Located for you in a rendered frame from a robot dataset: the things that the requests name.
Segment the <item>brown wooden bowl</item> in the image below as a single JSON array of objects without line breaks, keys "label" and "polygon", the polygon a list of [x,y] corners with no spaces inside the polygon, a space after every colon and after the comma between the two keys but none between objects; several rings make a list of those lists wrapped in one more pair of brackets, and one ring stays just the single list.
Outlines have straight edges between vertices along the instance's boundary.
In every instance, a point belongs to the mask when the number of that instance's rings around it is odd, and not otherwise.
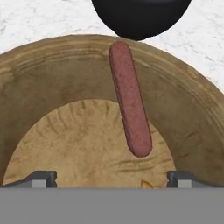
[{"label": "brown wooden bowl", "polygon": [[0,55],[0,185],[55,170],[61,187],[166,185],[170,170],[224,185],[224,94],[180,59],[131,42],[153,149],[126,144],[113,39],[44,39]]}]

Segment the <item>black round plate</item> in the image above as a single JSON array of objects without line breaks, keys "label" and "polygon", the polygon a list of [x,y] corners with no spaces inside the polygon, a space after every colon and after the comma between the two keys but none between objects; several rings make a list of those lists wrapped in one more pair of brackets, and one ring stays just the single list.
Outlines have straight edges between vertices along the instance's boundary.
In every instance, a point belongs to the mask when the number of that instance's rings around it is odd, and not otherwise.
[{"label": "black round plate", "polygon": [[175,25],[192,0],[91,0],[101,21],[117,36],[144,40]]}]

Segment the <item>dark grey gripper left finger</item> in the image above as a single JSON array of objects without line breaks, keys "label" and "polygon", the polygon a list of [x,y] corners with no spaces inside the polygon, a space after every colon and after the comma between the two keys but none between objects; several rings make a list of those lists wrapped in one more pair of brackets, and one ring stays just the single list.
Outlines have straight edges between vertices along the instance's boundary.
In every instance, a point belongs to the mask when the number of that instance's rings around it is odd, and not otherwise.
[{"label": "dark grey gripper left finger", "polygon": [[24,179],[20,179],[9,184],[3,185],[3,188],[54,188],[57,186],[56,179],[56,171],[33,171]]}]

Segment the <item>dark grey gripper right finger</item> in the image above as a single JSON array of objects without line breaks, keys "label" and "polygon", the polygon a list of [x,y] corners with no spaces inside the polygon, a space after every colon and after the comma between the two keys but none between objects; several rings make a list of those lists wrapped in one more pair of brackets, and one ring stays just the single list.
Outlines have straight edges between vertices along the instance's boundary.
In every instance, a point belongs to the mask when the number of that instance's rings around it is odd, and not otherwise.
[{"label": "dark grey gripper right finger", "polygon": [[224,188],[224,185],[217,185],[197,178],[190,171],[168,171],[168,188]]}]

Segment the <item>reddish brown sausage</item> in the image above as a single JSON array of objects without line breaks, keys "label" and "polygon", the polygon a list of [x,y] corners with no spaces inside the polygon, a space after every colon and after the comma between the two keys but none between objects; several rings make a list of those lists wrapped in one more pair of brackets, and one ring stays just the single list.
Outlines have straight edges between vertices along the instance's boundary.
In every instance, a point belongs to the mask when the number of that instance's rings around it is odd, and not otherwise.
[{"label": "reddish brown sausage", "polygon": [[127,145],[136,157],[146,157],[152,149],[151,132],[130,48],[116,41],[108,56]]}]

